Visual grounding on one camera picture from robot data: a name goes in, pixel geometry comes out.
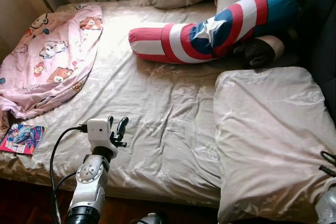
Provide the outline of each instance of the white star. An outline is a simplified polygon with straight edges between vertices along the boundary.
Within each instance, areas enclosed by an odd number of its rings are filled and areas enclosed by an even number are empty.
[[[215,16],[203,22],[203,29],[199,31],[194,38],[208,39],[211,46],[214,44],[214,32],[225,23],[226,20],[215,20]]]

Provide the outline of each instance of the beige bed sheet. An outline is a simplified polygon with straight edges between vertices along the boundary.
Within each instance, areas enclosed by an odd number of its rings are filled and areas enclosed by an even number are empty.
[[[128,147],[119,148],[111,162],[107,195],[218,207],[215,81],[224,70],[240,65],[223,59],[192,66],[146,62],[132,53],[128,42],[129,30],[139,22],[199,22],[215,14],[214,4],[160,10],[140,0],[101,6],[104,29],[83,89],[60,107],[25,122],[45,126],[45,136],[32,157],[0,153],[0,177],[49,185],[51,151],[63,130],[90,118],[113,115],[117,123],[128,116]],[[69,133],[56,152],[56,177],[75,171],[88,153],[87,135]],[[64,188],[74,186],[72,178]]]

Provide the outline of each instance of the wooden floor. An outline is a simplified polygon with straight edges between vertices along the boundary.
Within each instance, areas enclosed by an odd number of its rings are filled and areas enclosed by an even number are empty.
[[[1,224],[48,224],[50,217],[51,189],[22,182],[0,179]],[[60,191],[58,203],[62,219],[68,210],[72,193]],[[107,198],[101,224],[128,224],[150,212],[163,212],[169,224],[214,224],[217,210],[210,208],[163,204],[151,201]]]

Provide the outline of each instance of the pink blanket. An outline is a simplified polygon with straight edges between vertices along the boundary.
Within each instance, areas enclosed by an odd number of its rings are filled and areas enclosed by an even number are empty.
[[[73,97],[92,69],[102,32],[99,5],[43,14],[35,20],[0,68],[0,139],[8,112],[16,118],[41,115]]]

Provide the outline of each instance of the wall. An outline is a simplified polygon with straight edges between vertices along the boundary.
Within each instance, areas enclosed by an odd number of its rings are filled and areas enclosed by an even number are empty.
[[[43,0],[0,0],[0,61],[13,50],[29,25],[50,12]]]

